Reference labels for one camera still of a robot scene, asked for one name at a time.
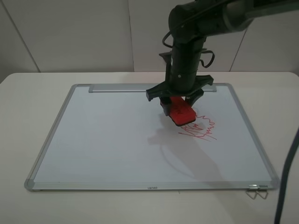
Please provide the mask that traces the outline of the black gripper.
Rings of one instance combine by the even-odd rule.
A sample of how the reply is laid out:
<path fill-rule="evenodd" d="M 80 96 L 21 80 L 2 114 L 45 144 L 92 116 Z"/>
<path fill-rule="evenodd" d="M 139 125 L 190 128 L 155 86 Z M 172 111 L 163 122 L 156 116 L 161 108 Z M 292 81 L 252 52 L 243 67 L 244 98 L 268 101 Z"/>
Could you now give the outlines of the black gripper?
<path fill-rule="evenodd" d="M 185 101 L 188 105 L 194 105 L 194 103 L 204 95 L 203 87 L 205 85 L 212 86 L 213 82 L 214 79 L 210 75 L 196 76 L 191 89 L 188 91 L 181 91 L 175 90 L 174 87 L 170 86 L 168 81 L 164 81 L 147 89 L 146 97 L 148 101 L 151 101 L 154 98 L 159 98 L 165 116 L 169 116 L 171 111 L 170 97 L 185 97 Z"/>

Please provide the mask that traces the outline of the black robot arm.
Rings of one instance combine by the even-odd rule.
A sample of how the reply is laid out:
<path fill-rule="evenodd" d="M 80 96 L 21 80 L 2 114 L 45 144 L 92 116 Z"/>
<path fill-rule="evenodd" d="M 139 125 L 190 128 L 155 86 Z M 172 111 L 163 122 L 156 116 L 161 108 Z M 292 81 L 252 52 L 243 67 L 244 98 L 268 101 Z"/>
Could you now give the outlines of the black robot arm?
<path fill-rule="evenodd" d="M 210 75 L 197 76 L 198 66 L 208 68 L 201 54 L 211 51 L 203 47 L 206 38 L 245 30 L 258 17 L 295 11 L 297 0 L 195 0 L 175 6 L 168 18 L 169 36 L 173 38 L 171 51 L 161 53 L 166 62 L 165 80 L 146 91 L 148 101 L 159 98 L 166 116 L 170 116 L 174 101 L 171 97 L 185 97 L 192 106 L 203 96 L 202 88 L 212 85 Z"/>

